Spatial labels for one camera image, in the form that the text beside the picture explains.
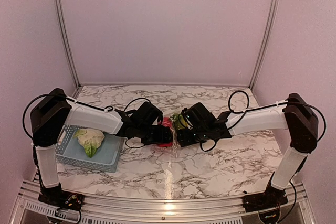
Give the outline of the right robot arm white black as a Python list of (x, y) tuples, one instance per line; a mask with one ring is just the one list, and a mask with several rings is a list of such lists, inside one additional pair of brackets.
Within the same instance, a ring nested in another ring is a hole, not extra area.
[(183, 109), (181, 116), (187, 124), (177, 131), (177, 141), (181, 147), (203, 145), (207, 140), (217, 143), (221, 139), (249, 132), (278, 129), (289, 131), (290, 145), (266, 191), (260, 195), (260, 203), (265, 207), (273, 206), (280, 199), (280, 193), (285, 191), (325, 135), (318, 130), (319, 120), (325, 120), (324, 115), (297, 93), (289, 94), (285, 100), (254, 109), (229, 109), (218, 117), (202, 103), (197, 103)]

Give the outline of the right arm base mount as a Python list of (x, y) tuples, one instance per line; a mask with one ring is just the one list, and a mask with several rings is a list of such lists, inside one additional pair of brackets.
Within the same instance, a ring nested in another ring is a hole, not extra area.
[(268, 183), (262, 193), (246, 194), (243, 198), (243, 207), (246, 212), (260, 211), (269, 208), (278, 208), (288, 203), (285, 190), (279, 190)]

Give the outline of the clear zip top bag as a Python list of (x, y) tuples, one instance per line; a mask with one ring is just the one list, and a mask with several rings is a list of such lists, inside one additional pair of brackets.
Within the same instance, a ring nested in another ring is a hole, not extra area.
[(161, 147), (158, 147), (159, 149), (161, 150), (166, 150), (168, 151), (171, 155), (173, 155), (174, 157), (178, 157), (178, 154), (179, 154), (179, 149), (180, 149), (180, 145), (179, 143), (177, 142), (177, 131), (174, 129), (171, 130), (172, 133), (173, 133), (173, 146), (172, 147), (169, 147), (169, 148), (161, 148)]

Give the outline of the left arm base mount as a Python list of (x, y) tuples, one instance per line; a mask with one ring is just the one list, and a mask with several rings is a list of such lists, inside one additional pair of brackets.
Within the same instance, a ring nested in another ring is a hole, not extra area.
[(64, 191), (61, 184), (50, 188), (46, 188), (42, 185), (38, 197), (40, 202), (55, 206), (58, 210), (70, 209), (74, 211), (81, 210), (83, 199), (84, 195), (82, 194)]

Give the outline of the white green fake cabbage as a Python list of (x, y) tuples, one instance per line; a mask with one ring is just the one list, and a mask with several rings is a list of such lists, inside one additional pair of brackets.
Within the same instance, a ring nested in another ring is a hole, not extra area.
[(89, 158), (95, 155), (105, 138), (102, 131), (91, 128), (77, 129), (73, 136), (77, 138)]

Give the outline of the red fake apple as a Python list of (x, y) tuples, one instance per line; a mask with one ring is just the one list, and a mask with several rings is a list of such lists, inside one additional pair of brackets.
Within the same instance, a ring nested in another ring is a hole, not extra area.
[(157, 146), (161, 148), (169, 148), (173, 146), (173, 143), (162, 143), (162, 144), (157, 144)]
[(172, 130), (173, 129), (173, 123), (169, 117), (164, 117), (160, 123), (161, 126), (163, 126), (163, 129), (165, 131)]

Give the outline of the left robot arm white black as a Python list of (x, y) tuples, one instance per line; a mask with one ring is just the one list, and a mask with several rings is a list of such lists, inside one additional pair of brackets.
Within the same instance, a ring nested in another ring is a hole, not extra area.
[(88, 127), (127, 139), (137, 137), (143, 145), (151, 145), (173, 141), (171, 129), (162, 123), (162, 111), (149, 101), (136, 110), (126, 111), (80, 102), (60, 88), (35, 97), (23, 111), (22, 127), (33, 143), (41, 195), (56, 206), (66, 202), (55, 157), (55, 145), (65, 125)]

